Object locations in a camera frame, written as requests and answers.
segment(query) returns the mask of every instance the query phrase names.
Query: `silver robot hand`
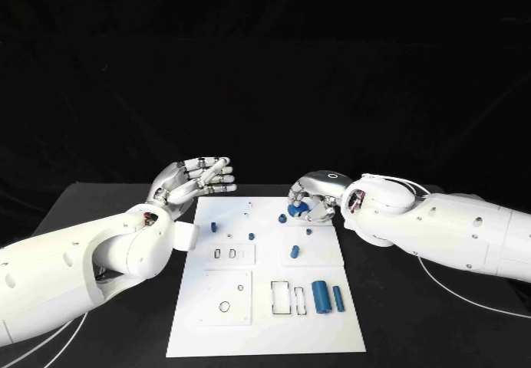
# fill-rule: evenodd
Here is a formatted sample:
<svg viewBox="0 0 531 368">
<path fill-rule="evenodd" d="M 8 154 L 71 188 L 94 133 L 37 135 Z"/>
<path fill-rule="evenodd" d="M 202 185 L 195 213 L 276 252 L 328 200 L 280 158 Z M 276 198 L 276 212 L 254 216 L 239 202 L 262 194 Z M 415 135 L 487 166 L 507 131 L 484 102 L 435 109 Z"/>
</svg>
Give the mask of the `silver robot hand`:
<svg viewBox="0 0 531 368">
<path fill-rule="evenodd" d="M 311 222 L 325 222 L 335 216 L 335 206 L 341 204 L 344 191 L 353 180 L 338 172 L 321 170 L 309 172 L 293 184 L 288 196 L 289 212 Z M 311 209 L 302 199 L 309 196 L 316 203 Z"/>
<path fill-rule="evenodd" d="M 201 157 L 172 163 L 155 179 L 148 203 L 166 208 L 175 220 L 188 210 L 194 197 L 234 192 L 236 180 L 227 157 Z"/>
</svg>

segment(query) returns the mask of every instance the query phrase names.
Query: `white robotic arm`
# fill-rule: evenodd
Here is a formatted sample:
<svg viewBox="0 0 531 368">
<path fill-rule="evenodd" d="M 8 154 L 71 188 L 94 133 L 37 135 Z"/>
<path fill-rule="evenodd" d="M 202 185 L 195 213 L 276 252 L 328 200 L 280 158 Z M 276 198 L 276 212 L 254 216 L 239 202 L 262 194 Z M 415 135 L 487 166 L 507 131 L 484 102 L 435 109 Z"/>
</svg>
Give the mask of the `white robotic arm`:
<svg viewBox="0 0 531 368">
<path fill-rule="evenodd" d="M 311 172 L 290 190 L 290 215 L 325 221 L 338 205 L 345 228 L 368 243 L 397 245 L 452 268 L 531 282 L 531 215 L 459 195 L 426 191 L 419 196 L 410 184 L 370 174 L 354 182 L 337 172 Z M 318 201 L 312 209 L 306 196 Z"/>
<path fill-rule="evenodd" d="M 0 250 L 0 346 L 54 330 L 153 278 L 172 250 L 195 248 L 198 227 L 174 220 L 195 196 L 236 190 L 227 158 L 174 163 L 145 204 Z M 112 270 L 97 279 L 93 266 Z"/>
</svg>

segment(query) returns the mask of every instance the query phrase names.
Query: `blue block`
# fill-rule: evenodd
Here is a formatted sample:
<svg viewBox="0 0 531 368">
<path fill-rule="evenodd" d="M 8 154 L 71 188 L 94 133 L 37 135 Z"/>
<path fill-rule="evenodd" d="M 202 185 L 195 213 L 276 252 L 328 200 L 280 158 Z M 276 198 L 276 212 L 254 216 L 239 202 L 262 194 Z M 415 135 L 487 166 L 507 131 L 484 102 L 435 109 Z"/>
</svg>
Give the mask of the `blue block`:
<svg viewBox="0 0 531 368">
<path fill-rule="evenodd" d="M 344 298 L 341 297 L 340 286 L 334 286 L 332 290 L 335 292 L 335 305 L 338 306 L 338 312 L 345 312 Z"/>
<path fill-rule="evenodd" d="M 319 280 L 312 282 L 315 310 L 319 314 L 329 313 L 332 311 L 332 305 L 329 303 L 329 289 L 327 283 Z"/>
<path fill-rule="evenodd" d="M 301 203 L 299 207 L 296 207 L 295 205 L 288 206 L 288 213 L 292 217 L 296 217 L 296 214 L 305 211 L 311 211 L 311 207 L 305 202 Z"/>
<path fill-rule="evenodd" d="M 299 257 L 299 245 L 293 245 L 292 248 L 292 258 Z"/>
</svg>

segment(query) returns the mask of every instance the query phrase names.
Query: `rectangular hole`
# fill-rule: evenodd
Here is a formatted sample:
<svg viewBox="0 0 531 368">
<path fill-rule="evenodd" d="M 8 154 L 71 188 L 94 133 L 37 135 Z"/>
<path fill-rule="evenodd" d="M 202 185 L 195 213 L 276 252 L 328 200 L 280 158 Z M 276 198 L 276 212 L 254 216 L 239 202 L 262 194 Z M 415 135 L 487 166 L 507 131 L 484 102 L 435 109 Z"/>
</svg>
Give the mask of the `rectangular hole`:
<svg viewBox="0 0 531 368">
<path fill-rule="evenodd" d="M 306 316 L 305 290 L 302 287 L 296 287 L 296 314 Z"/>
<path fill-rule="evenodd" d="M 272 281 L 273 314 L 292 314 L 290 284 Z"/>
</svg>

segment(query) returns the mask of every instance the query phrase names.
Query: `table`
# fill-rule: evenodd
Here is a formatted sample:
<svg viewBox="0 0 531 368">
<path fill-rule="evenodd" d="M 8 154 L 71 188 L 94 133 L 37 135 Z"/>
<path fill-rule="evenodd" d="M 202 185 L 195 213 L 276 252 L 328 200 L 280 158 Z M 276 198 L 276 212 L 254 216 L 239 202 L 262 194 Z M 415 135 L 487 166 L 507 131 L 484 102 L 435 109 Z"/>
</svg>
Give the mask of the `table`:
<svg viewBox="0 0 531 368">
<path fill-rule="evenodd" d="M 289 185 L 240 185 L 233 196 L 285 196 Z M 125 212 L 145 201 L 148 184 L 73 184 L 37 235 Z M 197 205 L 181 218 L 192 222 Z M 432 281 L 416 257 L 379 248 L 335 217 L 345 270 L 367 353 L 166 358 L 187 253 L 174 251 L 161 275 L 90 312 L 83 329 L 52 367 L 407 366 L 521 367 L 531 364 L 531 320 L 475 307 Z M 527 310 L 505 279 L 426 261 L 435 277 L 465 297 L 500 309 Z M 42 367 L 78 326 L 13 366 Z M 48 336 L 0 348 L 0 366 Z"/>
</svg>

